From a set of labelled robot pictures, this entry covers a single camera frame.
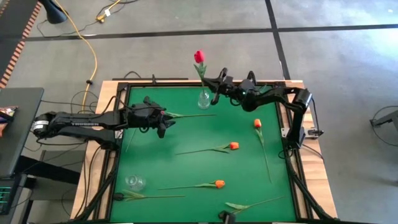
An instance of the glass vase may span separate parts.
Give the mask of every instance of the glass vase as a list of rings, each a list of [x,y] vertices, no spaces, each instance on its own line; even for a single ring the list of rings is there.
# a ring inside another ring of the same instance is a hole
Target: glass vase
[[[198,106],[200,109],[207,109],[210,106],[210,94],[207,90],[202,89],[199,94]]]

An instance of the orange tulip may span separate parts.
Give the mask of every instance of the orange tulip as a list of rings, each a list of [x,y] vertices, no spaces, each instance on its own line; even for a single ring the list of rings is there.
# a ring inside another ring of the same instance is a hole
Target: orange tulip
[[[239,143],[231,142],[231,144],[229,144],[229,147],[231,148],[231,150],[239,149]]]
[[[218,189],[223,188],[225,185],[225,182],[223,180],[216,180],[216,187]]]
[[[260,121],[260,119],[255,119],[255,120],[254,120],[254,127],[255,127],[255,128],[261,128],[261,121]]]

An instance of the metal bracket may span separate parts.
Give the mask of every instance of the metal bracket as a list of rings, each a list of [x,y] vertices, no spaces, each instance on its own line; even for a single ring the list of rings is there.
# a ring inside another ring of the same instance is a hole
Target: metal bracket
[[[281,128],[280,129],[280,133],[282,135],[283,138],[285,138],[287,136],[287,133],[289,132],[290,128]],[[318,130],[316,128],[305,128],[304,129],[304,133],[305,133],[305,138],[308,139],[317,139],[319,138],[319,136],[321,136],[323,134],[322,130]]]

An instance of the flower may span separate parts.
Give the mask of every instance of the flower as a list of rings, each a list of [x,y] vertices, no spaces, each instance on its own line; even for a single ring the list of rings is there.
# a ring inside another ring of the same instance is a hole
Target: flower
[[[223,180],[216,180],[216,187],[218,189],[224,187],[224,185],[225,185],[225,182]]]
[[[239,143],[238,142],[231,142],[229,144],[229,147],[231,148],[231,150],[239,149]]]
[[[203,53],[201,50],[198,50],[194,55],[193,58],[195,58],[195,61],[197,63],[202,63],[205,61],[205,53]]]
[[[255,120],[254,120],[254,127],[255,127],[255,128],[261,128],[261,121],[260,121],[260,119],[255,119]]]

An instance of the lamp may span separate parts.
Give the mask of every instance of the lamp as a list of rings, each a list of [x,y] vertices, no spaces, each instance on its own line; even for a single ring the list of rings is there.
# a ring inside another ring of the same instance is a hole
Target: lamp
[[[51,24],[58,24],[68,19],[67,15],[52,1],[39,0],[47,12],[47,20]]]

